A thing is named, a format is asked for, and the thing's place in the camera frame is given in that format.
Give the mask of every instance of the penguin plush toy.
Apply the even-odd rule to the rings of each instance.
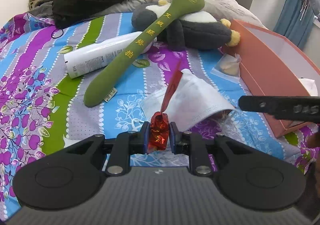
[[[132,26],[136,31],[144,31],[156,21],[170,6],[166,0],[159,5],[145,4],[135,9],[132,15]],[[188,48],[211,50],[226,44],[236,46],[240,33],[230,30],[230,21],[217,21],[211,14],[199,11],[180,17],[173,21],[158,37],[158,41],[167,42],[173,51]]]

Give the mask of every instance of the red candy wrapper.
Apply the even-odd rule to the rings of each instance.
[[[161,111],[154,113],[150,121],[150,136],[148,152],[154,150],[165,150],[169,138],[169,119],[166,113],[163,113],[169,104],[172,95],[175,93],[182,77],[182,72],[179,71],[180,62],[174,72],[171,81],[167,87],[164,99],[161,106]]]
[[[169,119],[166,113],[154,113],[150,123],[149,151],[165,150],[169,138]]]

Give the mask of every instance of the plastic bag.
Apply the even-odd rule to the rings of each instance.
[[[235,57],[224,54],[210,73],[233,83],[239,83],[240,62],[241,57],[239,54],[235,54]]]

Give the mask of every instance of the product label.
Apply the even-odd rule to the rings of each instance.
[[[109,95],[104,99],[105,102],[108,102],[109,100],[111,100],[113,98],[113,96],[117,93],[117,89],[116,88],[113,88]]]
[[[107,66],[119,53],[122,52],[122,49],[109,52],[104,56],[98,56],[89,60],[79,63],[72,67],[74,75],[81,76],[86,73],[92,72],[94,70],[100,69]]]

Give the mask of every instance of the round black disc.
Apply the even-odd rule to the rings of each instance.
[[[301,171],[279,159],[237,156],[220,172],[218,186],[234,203],[274,211],[294,204],[305,189]]]
[[[100,184],[100,172],[83,157],[64,154],[45,157],[23,167],[13,180],[13,189],[23,205],[57,210],[88,200]]]

